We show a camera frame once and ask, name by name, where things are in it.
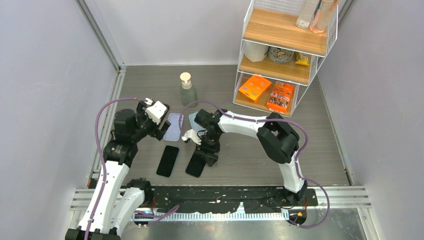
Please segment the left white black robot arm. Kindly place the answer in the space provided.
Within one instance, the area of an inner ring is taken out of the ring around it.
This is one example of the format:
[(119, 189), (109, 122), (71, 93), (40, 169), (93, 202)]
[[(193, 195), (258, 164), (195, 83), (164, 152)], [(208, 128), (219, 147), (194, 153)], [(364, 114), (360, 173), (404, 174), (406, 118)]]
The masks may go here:
[(165, 119), (169, 105), (149, 98), (137, 102), (135, 110), (126, 108), (114, 114), (111, 139), (105, 147), (96, 140), (101, 160), (99, 179), (87, 210), (78, 226), (67, 230), (66, 240), (119, 240), (136, 209), (153, 202), (151, 183), (145, 179), (131, 180), (123, 197), (117, 199), (138, 152), (138, 142), (147, 136), (160, 141), (171, 126)]

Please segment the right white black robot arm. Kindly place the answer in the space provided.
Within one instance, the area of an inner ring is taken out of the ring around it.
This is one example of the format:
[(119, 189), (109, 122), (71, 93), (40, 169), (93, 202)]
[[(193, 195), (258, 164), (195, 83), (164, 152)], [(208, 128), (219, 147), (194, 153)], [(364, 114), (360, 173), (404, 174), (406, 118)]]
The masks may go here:
[(239, 134), (257, 139), (266, 155), (275, 163), (283, 177), (285, 198), (291, 205), (299, 205), (306, 197), (307, 181), (303, 179), (298, 165), (300, 136), (279, 114), (269, 116), (247, 116), (228, 110), (214, 113), (201, 109), (195, 123), (205, 129), (204, 134), (187, 131), (182, 139), (191, 138), (196, 148), (194, 155), (208, 166), (218, 161), (221, 150), (220, 138), (223, 134)]

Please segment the bare black phone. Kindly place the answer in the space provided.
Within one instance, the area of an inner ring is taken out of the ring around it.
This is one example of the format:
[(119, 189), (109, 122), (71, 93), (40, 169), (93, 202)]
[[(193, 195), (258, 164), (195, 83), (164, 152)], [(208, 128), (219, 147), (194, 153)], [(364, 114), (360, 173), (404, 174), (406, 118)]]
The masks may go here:
[(185, 173), (189, 176), (200, 178), (206, 165), (203, 157), (197, 153), (193, 153), (190, 161), (185, 169)]
[(160, 158), (156, 174), (165, 178), (170, 178), (177, 161), (180, 149), (167, 145)]

